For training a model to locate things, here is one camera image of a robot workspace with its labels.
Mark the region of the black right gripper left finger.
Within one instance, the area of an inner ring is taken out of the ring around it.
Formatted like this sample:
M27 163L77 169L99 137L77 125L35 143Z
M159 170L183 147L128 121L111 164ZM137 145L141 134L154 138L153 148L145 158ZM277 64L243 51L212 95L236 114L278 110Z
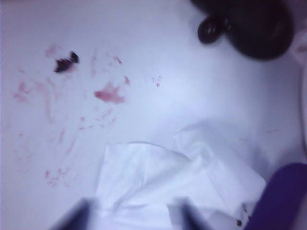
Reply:
M95 201L83 198L67 211L52 227L52 230L89 230Z

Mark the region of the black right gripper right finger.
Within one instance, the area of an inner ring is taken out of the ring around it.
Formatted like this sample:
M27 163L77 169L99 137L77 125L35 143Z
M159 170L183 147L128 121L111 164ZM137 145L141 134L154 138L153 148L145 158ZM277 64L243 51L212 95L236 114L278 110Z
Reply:
M203 222L197 209L186 198L175 198L168 205L169 216L172 224L181 227L182 230L203 230Z

